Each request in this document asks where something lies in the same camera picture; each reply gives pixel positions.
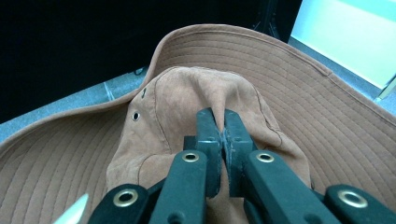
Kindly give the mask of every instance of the suede hat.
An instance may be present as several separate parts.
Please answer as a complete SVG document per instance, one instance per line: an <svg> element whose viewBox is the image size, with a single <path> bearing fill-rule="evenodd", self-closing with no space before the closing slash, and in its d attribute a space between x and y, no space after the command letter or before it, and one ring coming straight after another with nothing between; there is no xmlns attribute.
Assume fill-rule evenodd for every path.
<svg viewBox="0 0 396 224"><path fill-rule="evenodd" d="M395 117L287 44L206 24L167 35L137 90L42 119L2 143L0 223L51 223L88 193L86 222L117 185L152 186L207 107L220 131L224 109L237 112L258 147L282 156L308 187L349 184L396 210ZM246 222L226 184L207 203L208 222Z"/></svg>

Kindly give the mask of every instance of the hat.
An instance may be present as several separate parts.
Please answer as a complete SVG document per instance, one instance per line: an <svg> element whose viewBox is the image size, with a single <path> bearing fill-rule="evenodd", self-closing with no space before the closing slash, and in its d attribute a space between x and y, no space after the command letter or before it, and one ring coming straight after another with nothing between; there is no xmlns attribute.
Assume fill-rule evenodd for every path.
<svg viewBox="0 0 396 224"><path fill-rule="evenodd" d="M0 223L53 222L84 193L87 221L111 188L150 187L206 107L220 131L224 109L237 112L258 147L281 155L307 186L323 193L349 184L396 210L395 117L297 49L208 24L167 35L137 90L8 138L0 146ZM208 221L246 221L226 186L207 200Z"/></svg>

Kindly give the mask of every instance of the stitched brim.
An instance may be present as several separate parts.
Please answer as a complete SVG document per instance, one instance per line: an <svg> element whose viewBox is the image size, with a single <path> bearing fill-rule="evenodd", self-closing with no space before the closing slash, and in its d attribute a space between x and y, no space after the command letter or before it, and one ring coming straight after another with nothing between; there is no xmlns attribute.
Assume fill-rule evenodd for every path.
<svg viewBox="0 0 396 224"><path fill-rule="evenodd" d="M255 85L309 159L316 190L346 183L396 210L396 118L296 49L222 25L177 30L153 56L145 86L172 66L232 71ZM106 193L134 91L41 120L0 146L0 223L50 223L84 193L84 220Z"/></svg>

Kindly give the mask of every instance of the metal rivet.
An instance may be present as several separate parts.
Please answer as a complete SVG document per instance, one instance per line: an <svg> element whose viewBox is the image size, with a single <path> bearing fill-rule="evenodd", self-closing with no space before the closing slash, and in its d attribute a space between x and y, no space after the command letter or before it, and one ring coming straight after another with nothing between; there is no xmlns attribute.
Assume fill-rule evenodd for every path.
<svg viewBox="0 0 396 224"><path fill-rule="evenodd" d="M187 153L183 155L183 161L195 162L199 160L199 156L195 153Z"/></svg>
<svg viewBox="0 0 396 224"><path fill-rule="evenodd" d="M145 95L146 95L146 88L145 88L145 89L143 89L143 93L142 93L142 99L143 99L143 98L145 98Z"/></svg>
<svg viewBox="0 0 396 224"><path fill-rule="evenodd" d="M114 196L113 203L117 207L127 207L135 203L138 197L135 189L123 189Z"/></svg>
<svg viewBox="0 0 396 224"><path fill-rule="evenodd" d="M273 156L271 156L270 154L267 154L267 153L257 154L256 157L259 161L262 161L262 162L273 162L275 160L275 158Z"/></svg>
<svg viewBox="0 0 396 224"><path fill-rule="evenodd" d="M343 203L346 203L352 207L364 208L368 206L367 200L351 190L339 190L337 195Z"/></svg>
<svg viewBox="0 0 396 224"><path fill-rule="evenodd" d="M140 119L140 114L137 112L134 112L134 115L132 116L133 121L138 121Z"/></svg>

